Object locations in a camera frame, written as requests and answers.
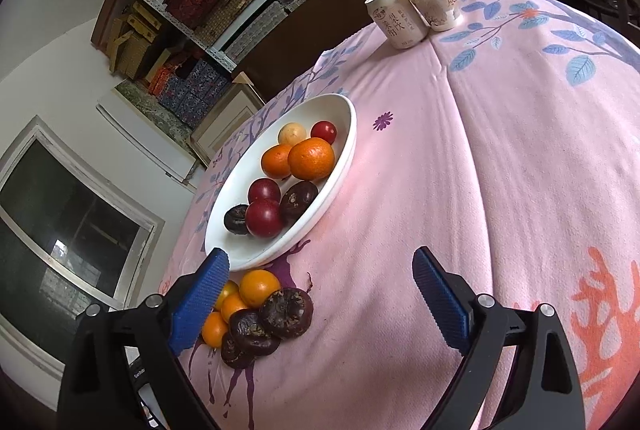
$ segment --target silver bolt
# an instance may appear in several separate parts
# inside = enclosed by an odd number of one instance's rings
[[[95,316],[100,312],[100,305],[91,304],[84,310],[84,312],[87,316]]]
[[[478,303],[482,305],[482,307],[489,308],[495,305],[495,300],[491,295],[480,295],[478,297]]]
[[[162,295],[151,295],[146,297],[145,305],[147,307],[158,307],[162,303]]]
[[[556,314],[556,310],[553,307],[551,307],[551,305],[549,305],[549,304],[540,305],[540,312],[543,315],[548,316],[548,317],[551,317],[554,314]]]

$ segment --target pale yellow fruit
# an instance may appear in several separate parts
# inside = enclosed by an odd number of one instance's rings
[[[306,139],[306,130],[300,123],[287,123],[278,133],[278,144],[297,145]]]

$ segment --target orange coral print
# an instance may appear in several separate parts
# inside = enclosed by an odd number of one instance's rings
[[[589,430],[600,428],[616,409],[638,374],[640,366],[640,322],[636,321],[636,310],[640,307],[640,274],[638,264],[631,262],[633,280],[633,301],[628,311],[623,311],[618,298],[615,277],[607,269],[600,251],[588,249],[589,256],[597,271],[590,271],[590,277],[602,288],[591,286],[583,277],[578,283],[580,292],[572,300],[587,300],[589,315],[582,325],[576,312],[571,314],[571,327],[586,347],[586,368],[580,373],[580,384],[585,400],[599,396],[595,402]],[[609,313],[598,323],[598,311],[604,303],[609,304]],[[615,321],[620,332],[620,347],[609,358],[603,358],[600,347],[609,323]]]

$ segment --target purple flower print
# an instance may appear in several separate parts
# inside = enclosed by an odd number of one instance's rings
[[[385,112],[373,121],[373,130],[384,130],[393,121],[394,115],[391,112]]]

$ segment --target dark brown water chestnut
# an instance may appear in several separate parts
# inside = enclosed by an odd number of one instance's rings
[[[268,356],[280,344],[280,339],[264,328],[258,309],[242,309],[231,315],[229,333],[238,347],[255,356]]]
[[[311,296],[302,289],[286,287],[272,293],[260,308],[265,328],[280,338],[296,338],[306,333],[314,315]]]
[[[220,356],[222,361],[231,368],[247,368],[255,361],[255,356],[251,352],[242,350],[229,333],[222,336]]]
[[[244,220],[246,209],[248,207],[249,206],[246,204],[238,204],[225,213],[225,218],[223,220],[225,227],[234,235],[249,234],[249,230],[246,228],[246,222]]]
[[[280,201],[280,216],[285,222],[293,223],[318,196],[318,187],[311,181],[300,181],[284,194]]]

